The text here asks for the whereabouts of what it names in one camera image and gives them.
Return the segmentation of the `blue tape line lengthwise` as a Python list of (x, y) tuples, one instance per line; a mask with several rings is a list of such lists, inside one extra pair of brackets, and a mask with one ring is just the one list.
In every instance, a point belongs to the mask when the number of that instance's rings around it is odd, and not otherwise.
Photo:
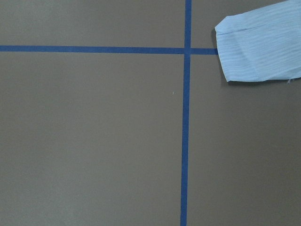
[(187, 225), (192, 1), (185, 1), (180, 226)]

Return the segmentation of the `blue tape line crosswise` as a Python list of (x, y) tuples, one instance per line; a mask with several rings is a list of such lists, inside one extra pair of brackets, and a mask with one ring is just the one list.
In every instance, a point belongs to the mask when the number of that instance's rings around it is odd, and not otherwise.
[(91, 47), (91, 46), (26, 46), (1, 45), (1, 52), (63, 52), (63, 53), (120, 53), (120, 54), (192, 54), (217, 55), (215, 48), (159, 48), (159, 47)]

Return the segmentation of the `light blue striped shirt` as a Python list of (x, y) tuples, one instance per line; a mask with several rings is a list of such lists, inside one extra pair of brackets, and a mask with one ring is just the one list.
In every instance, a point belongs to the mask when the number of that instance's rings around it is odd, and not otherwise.
[(299, 0), (286, 0), (227, 16), (215, 31), (218, 55), (227, 82), (300, 78)]

